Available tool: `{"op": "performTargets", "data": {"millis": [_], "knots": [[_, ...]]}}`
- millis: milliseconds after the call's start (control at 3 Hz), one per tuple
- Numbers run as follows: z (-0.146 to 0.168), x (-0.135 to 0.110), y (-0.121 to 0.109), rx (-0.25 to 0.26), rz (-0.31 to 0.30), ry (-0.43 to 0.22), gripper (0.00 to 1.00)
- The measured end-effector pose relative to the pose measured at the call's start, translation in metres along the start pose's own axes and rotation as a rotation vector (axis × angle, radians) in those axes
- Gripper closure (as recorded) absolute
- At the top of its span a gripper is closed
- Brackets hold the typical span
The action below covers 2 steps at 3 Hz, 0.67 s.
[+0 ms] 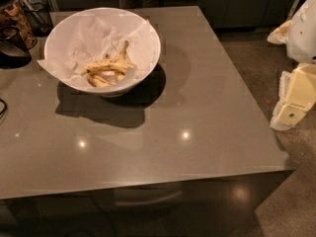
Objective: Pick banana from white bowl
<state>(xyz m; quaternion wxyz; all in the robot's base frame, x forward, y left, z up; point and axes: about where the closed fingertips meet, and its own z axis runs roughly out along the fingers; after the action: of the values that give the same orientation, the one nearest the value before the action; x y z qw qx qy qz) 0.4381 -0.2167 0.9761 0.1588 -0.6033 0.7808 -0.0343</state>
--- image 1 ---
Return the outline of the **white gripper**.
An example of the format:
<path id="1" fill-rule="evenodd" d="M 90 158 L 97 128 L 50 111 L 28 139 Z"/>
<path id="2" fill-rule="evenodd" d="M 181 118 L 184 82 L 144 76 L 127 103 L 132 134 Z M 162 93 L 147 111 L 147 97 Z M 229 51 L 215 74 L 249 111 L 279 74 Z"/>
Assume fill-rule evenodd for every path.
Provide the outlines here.
<path id="1" fill-rule="evenodd" d="M 272 31 L 267 41 L 286 43 L 287 56 L 300 62 L 279 79 L 278 102 L 270 121 L 274 130 L 296 127 L 316 104 L 316 0 L 306 0 L 288 20 Z"/>

